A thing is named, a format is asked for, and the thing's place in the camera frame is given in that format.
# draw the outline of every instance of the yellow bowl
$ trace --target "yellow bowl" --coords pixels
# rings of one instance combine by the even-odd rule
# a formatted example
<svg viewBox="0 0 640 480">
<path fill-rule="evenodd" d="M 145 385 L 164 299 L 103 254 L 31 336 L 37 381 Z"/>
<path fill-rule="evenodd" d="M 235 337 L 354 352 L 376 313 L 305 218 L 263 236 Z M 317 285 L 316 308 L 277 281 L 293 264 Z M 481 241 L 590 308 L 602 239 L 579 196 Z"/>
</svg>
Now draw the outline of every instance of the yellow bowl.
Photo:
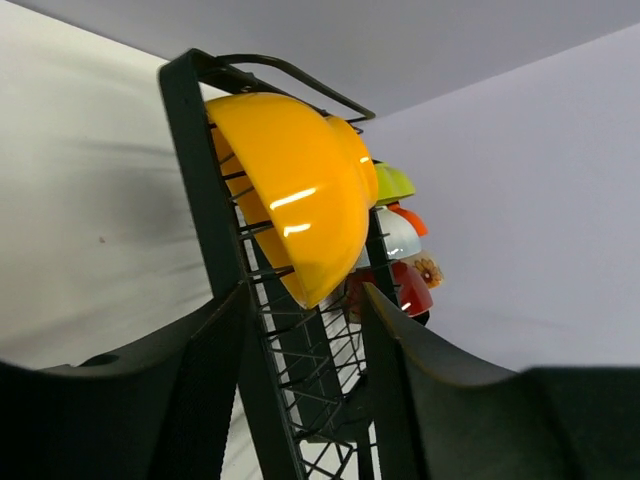
<svg viewBox="0 0 640 480">
<path fill-rule="evenodd" d="M 206 104 L 223 175 L 247 224 L 272 221 L 256 240 L 291 296 L 313 308 L 355 264 L 368 229 L 368 163 L 356 162 L 336 131 L 308 105 L 270 93 Z"/>
<path fill-rule="evenodd" d="M 415 195 L 416 187 L 403 171 L 386 163 L 376 164 L 375 170 L 378 176 L 378 201 L 376 205 L 388 205 Z"/>
<path fill-rule="evenodd" d="M 352 161 L 356 162 L 356 169 L 366 187 L 367 205 L 369 208 L 373 207 L 378 200 L 378 176 L 367 146 L 353 127 L 342 118 L 328 117 L 327 122 L 340 137 Z"/>
</svg>

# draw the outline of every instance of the red bowl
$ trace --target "red bowl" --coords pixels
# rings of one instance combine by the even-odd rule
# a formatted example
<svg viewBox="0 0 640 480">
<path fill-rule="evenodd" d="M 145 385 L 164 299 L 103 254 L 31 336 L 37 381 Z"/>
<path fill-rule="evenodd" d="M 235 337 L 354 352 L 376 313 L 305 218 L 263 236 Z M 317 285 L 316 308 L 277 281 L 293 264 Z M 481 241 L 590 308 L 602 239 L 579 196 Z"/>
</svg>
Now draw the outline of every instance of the red bowl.
<svg viewBox="0 0 640 480">
<path fill-rule="evenodd" d="M 410 317 L 421 315 L 433 306 L 429 288 L 420 273 L 402 261 L 391 265 L 395 283 L 400 285 L 398 301 L 400 308 Z M 356 270 L 346 280 L 348 320 L 360 323 L 360 304 L 364 295 L 363 284 L 371 282 L 375 285 L 373 271 L 370 268 Z"/>
<path fill-rule="evenodd" d="M 422 250 L 420 253 L 411 255 L 410 257 L 403 258 L 400 261 L 409 265 L 412 270 L 416 270 L 430 289 L 442 285 L 442 282 L 444 281 L 442 270 L 440 270 L 436 261 L 426 250 Z"/>
<path fill-rule="evenodd" d="M 413 228 L 415 228 L 416 232 L 418 232 L 419 237 L 424 237 L 429 233 L 429 229 L 417 213 L 412 212 L 411 210 L 407 210 L 406 208 L 402 208 L 398 202 L 390 203 L 389 205 L 387 205 L 387 208 L 392 212 L 397 213 L 405 220 L 407 220 L 411 225 L 413 225 Z"/>
</svg>

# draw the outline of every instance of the drying rack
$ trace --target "drying rack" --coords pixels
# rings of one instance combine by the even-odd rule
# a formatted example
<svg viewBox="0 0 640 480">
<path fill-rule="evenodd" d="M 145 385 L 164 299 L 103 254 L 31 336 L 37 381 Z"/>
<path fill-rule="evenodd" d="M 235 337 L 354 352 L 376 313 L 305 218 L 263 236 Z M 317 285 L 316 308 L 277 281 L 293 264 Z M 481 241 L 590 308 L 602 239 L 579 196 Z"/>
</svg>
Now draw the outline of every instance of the drying rack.
<svg viewBox="0 0 640 480">
<path fill-rule="evenodd" d="M 244 344 L 239 390 L 264 478 L 374 478 L 366 361 L 359 327 L 346 322 L 344 296 L 303 310 L 279 281 L 291 267 L 273 269 L 255 235 L 273 226 L 247 225 L 220 171 L 200 84 L 230 94 L 287 92 L 235 67 L 276 68 L 359 116 L 375 114 L 294 65 L 263 55 L 213 57 L 190 50 L 164 65 L 159 83 L 202 256 L 215 296 L 239 281 L 251 285 L 254 322 Z M 323 116 L 329 113 L 304 102 Z M 376 209 L 369 212 L 366 248 L 378 288 L 397 305 L 393 274 Z"/>
</svg>

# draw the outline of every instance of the white bowl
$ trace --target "white bowl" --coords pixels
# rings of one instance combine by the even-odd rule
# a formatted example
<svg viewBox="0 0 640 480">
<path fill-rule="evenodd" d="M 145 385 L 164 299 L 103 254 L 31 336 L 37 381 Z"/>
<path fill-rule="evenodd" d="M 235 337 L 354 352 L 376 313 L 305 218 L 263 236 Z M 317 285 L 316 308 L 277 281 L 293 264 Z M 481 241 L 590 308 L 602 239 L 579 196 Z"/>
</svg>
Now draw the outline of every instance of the white bowl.
<svg viewBox="0 0 640 480">
<path fill-rule="evenodd" d="M 404 217 L 392 212 L 387 207 L 379 208 L 382 209 L 377 212 L 378 220 L 380 221 L 380 230 L 382 233 L 389 234 L 384 238 L 389 259 L 401 260 L 420 253 L 422 251 L 422 244 L 420 243 L 418 232 L 416 232 L 413 225 Z M 369 255 L 365 247 L 358 257 L 355 268 L 367 268 L 370 266 Z"/>
</svg>

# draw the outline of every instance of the rack handle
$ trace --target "rack handle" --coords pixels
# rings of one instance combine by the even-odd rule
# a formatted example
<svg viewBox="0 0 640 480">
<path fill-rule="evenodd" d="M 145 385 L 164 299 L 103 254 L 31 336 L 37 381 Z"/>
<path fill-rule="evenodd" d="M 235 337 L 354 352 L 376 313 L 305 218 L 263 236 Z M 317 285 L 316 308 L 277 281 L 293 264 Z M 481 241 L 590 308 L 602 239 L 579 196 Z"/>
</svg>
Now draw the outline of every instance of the rack handle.
<svg viewBox="0 0 640 480">
<path fill-rule="evenodd" d="M 375 118 L 376 114 L 371 110 L 363 107 L 359 103 L 354 102 L 350 98 L 345 97 L 344 95 L 336 92 L 332 88 L 326 86 L 324 83 L 320 82 L 318 79 L 312 77 L 308 73 L 300 70 L 298 67 L 293 65 L 292 63 L 287 62 L 286 60 L 282 60 L 277 57 L 271 57 L 268 55 L 260 55 L 253 53 L 236 53 L 231 55 L 219 55 L 216 59 L 226 65 L 233 65 L 238 63 L 253 63 L 258 65 L 266 65 L 269 67 L 276 68 L 290 77 L 295 78 L 300 83 L 305 84 L 307 87 L 315 90 L 323 94 L 324 96 L 330 98 L 331 100 L 353 110 L 354 112 L 362 115 L 359 118 L 355 118 L 353 120 L 349 120 L 349 123 L 361 122 L 364 120 L 372 120 Z"/>
</svg>

